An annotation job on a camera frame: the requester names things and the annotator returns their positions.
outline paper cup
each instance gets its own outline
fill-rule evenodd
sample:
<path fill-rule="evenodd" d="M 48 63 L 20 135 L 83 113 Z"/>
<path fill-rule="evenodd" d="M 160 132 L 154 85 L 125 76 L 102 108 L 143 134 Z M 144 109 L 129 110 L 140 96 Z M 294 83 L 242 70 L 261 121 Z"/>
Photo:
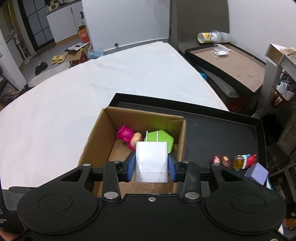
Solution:
<path fill-rule="evenodd" d="M 199 33 L 197 40 L 201 44 L 205 43 L 218 43 L 218 33 Z"/>
<path fill-rule="evenodd" d="M 219 43 L 235 42 L 235 36 L 233 34 L 219 32 L 217 30 L 213 30 L 212 33 L 216 33 L 218 35 Z"/>

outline face mask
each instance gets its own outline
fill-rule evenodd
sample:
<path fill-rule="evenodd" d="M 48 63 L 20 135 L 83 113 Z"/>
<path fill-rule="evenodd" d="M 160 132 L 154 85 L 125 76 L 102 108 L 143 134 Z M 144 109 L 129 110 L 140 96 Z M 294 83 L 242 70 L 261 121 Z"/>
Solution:
<path fill-rule="evenodd" d="M 215 47 L 212 49 L 211 55 L 215 58 L 218 58 L 219 55 L 228 55 L 228 52 L 232 52 L 231 49 L 226 48 L 224 45 L 221 44 L 214 44 Z"/>

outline red basket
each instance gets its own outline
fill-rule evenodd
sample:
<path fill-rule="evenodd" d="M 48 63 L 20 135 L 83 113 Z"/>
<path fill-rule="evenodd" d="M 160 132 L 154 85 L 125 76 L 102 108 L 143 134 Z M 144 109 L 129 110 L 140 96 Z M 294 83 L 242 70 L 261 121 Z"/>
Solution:
<path fill-rule="evenodd" d="M 294 93 L 293 97 L 290 99 L 290 100 L 286 100 L 282 95 L 281 93 L 278 92 L 277 89 L 274 88 L 274 93 L 273 93 L 273 96 L 272 96 L 272 99 L 271 99 L 271 106 L 274 108 L 274 109 L 277 109 L 279 108 L 280 106 L 282 106 L 284 103 L 288 103 L 288 102 L 291 102 L 292 99 L 294 98 L 296 92 Z"/>

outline orange box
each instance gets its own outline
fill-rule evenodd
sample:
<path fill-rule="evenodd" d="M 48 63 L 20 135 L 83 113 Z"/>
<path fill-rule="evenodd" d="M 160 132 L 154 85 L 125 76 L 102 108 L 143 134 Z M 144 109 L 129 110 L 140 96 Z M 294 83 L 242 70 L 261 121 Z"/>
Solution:
<path fill-rule="evenodd" d="M 78 29 L 79 29 L 78 30 L 78 35 L 79 35 L 79 37 L 81 39 L 81 42 L 88 43 L 89 42 L 89 35 L 87 33 L 86 27 L 84 25 L 82 25 Z"/>

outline blue gripper pad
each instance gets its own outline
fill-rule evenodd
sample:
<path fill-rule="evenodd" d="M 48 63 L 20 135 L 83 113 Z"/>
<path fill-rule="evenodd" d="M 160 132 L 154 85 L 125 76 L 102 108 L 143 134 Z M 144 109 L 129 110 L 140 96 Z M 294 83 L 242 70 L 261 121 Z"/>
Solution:
<path fill-rule="evenodd" d="M 129 156 L 129 158 L 130 160 L 127 164 L 126 179 L 128 181 L 131 181 L 136 168 L 136 153 L 134 152 L 131 156 Z"/>
<path fill-rule="evenodd" d="M 168 172 L 172 181 L 176 181 L 176 169 L 175 169 L 175 162 L 173 161 L 171 155 L 168 155 Z"/>

